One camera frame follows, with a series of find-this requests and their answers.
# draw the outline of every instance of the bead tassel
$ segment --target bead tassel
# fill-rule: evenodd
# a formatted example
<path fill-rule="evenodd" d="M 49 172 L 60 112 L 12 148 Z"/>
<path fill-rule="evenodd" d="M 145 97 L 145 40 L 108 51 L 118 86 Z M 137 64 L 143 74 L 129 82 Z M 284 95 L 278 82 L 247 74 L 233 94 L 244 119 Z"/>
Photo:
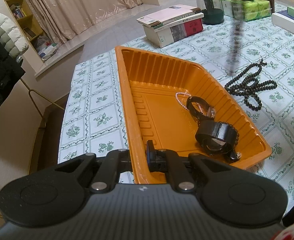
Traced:
<path fill-rule="evenodd" d="M 277 82 L 275 82 L 274 80 L 268 80 L 263 83 L 259 83 L 258 80 L 255 78 L 261 73 L 262 66 L 266 66 L 266 64 L 267 64 L 266 62 L 263 62 L 263 59 L 261 59 L 259 63 L 250 64 L 248 67 L 245 68 L 244 71 L 242 71 L 238 76 L 234 77 L 225 85 L 225 89 L 228 91 L 230 95 L 244 96 L 245 105 L 254 111 L 261 110 L 261 107 L 262 107 L 261 100 L 256 94 L 256 92 L 263 91 L 263 90 L 272 90 L 278 86 Z M 259 68 L 258 71 L 253 74 L 249 74 L 247 77 L 245 77 L 242 83 L 231 86 L 234 82 L 239 80 L 244 74 L 246 74 L 253 67 L 258 67 Z M 250 96 L 253 97 L 254 100 L 256 100 L 256 102 L 258 103 L 258 106 L 253 106 L 252 104 L 248 102 L 248 98 Z"/>

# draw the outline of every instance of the floral tablecloth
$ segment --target floral tablecloth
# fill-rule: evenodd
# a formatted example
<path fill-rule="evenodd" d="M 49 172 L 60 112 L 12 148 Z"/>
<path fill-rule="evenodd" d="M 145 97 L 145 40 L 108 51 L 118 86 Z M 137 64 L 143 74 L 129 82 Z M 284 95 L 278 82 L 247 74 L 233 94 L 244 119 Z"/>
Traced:
<path fill-rule="evenodd" d="M 276 5 L 276 11 L 284 9 Z M 227 75 L 229 66 L 237 63 L 238 73 L 262 56 L 268 64 L 262 69 L 260 81 L 273 79 L 278 87 L 259 93 L 262 110 L 258 112 L 248 109 L 243 97 L 235 99 L 272 147 L 272 155 L 250 170 L 283 186 L 289 197 L 289 211 L 294 205 L 294 35 L 273 25 L 271 17 L 244 23 L 241 51 L 237 58 L 230 59 L 232 28 L 233 20 L 225 17 L 222 24 L 204 26 L 201 33 L 162 49 L 153 46 L 146 37 L 124 46 L 200 63 L 223 86 L 232 78 Z M 128 148 L 128 142 L 113 49 L 75 67 L 58 162 L 87 152 L 105 156 L 117 148 Z M 133 176 L 125 173 L 120 180 L 130 183 Z"/>

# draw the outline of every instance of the white puffer jacket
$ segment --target white puffer jacket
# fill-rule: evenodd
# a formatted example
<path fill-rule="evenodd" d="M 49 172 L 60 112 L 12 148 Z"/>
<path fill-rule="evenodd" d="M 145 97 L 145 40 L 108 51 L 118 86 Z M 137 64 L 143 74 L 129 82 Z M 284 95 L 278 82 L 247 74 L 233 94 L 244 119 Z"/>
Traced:
<path fill-rule="evenodd" d="M 1 13 L 0 28 L 0 41 L 6 44 L 5 48 L 8 52 L 12 51 L 10 53 L 12 57 L 17 54 L 17 49 L 19 55 L 22 55 L 28 49 L 28 42 L 17 25 L 9 17 Z"/>

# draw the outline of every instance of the green packaging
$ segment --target green packaging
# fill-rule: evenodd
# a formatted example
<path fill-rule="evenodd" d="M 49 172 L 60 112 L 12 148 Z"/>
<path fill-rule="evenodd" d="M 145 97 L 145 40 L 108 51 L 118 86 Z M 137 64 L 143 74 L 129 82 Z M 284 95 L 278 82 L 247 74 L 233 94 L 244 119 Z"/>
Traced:
<path fill-rule="evenodd" d="M 221 0 L 226 16 L 245 22 L 271 16 L 270 2 L 267 0 Z"/>

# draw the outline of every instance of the beige curtain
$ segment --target beige curtain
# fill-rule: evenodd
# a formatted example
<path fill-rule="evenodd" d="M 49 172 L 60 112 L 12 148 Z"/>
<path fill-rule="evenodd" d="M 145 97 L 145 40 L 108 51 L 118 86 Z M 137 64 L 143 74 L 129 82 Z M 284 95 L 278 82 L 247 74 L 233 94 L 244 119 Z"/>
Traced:
<path fill-rule="evenodd" d="M 49 38 L 66 43 L 90 26 L 140 5 L 141 0 L 26 0 Z"/>

